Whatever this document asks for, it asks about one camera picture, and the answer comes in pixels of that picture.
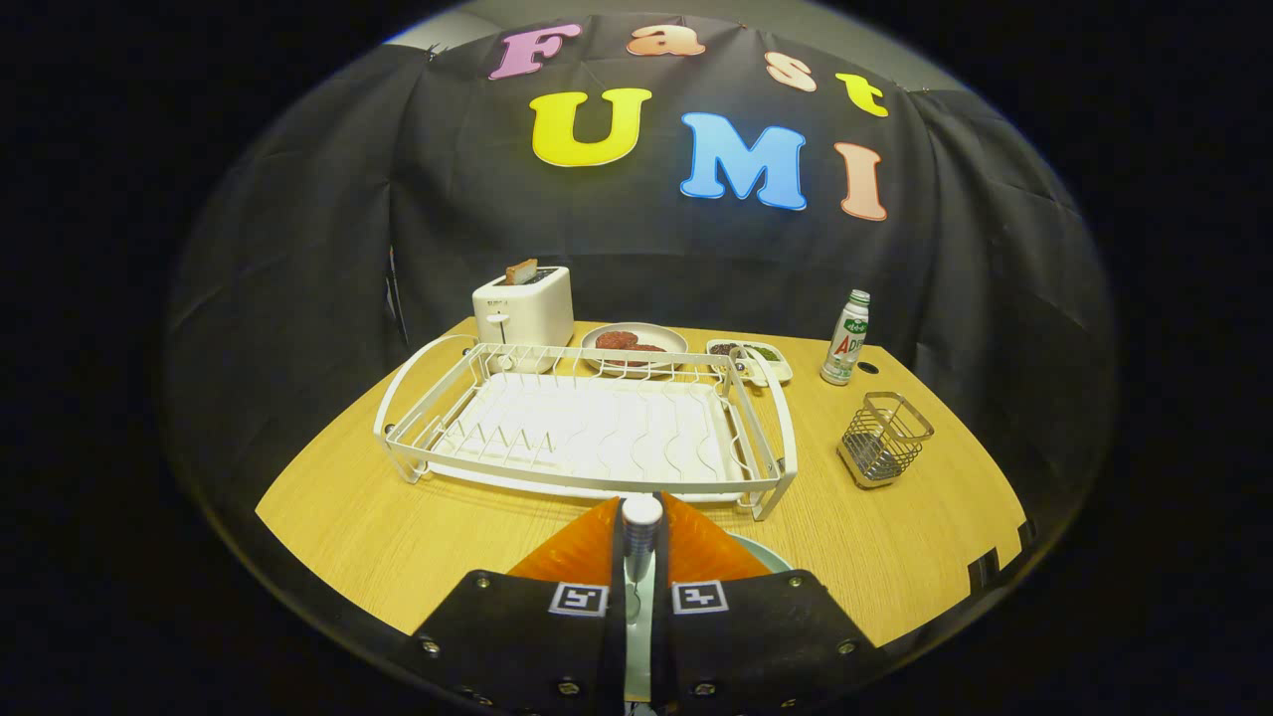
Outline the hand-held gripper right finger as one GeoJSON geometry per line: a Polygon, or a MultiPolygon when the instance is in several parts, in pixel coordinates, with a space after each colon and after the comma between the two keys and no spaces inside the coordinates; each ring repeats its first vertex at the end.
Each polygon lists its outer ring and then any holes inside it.
{"type": "Polygon", "coordinates": [[[656,715],[819,715],[882,677],[885,648],[806,569],[673,580],[673,498],[658,496],[651,584],[656,715]]]}

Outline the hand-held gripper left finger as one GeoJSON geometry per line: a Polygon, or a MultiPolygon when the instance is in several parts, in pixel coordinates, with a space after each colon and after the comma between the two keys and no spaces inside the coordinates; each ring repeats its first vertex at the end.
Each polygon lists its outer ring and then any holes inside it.
{"type": "Polygon", "coordinates": [[[510,715],[622,715],[620,511],[605,499],[504,575],[460,577],[414,631],[414,674],[510,715]]]}

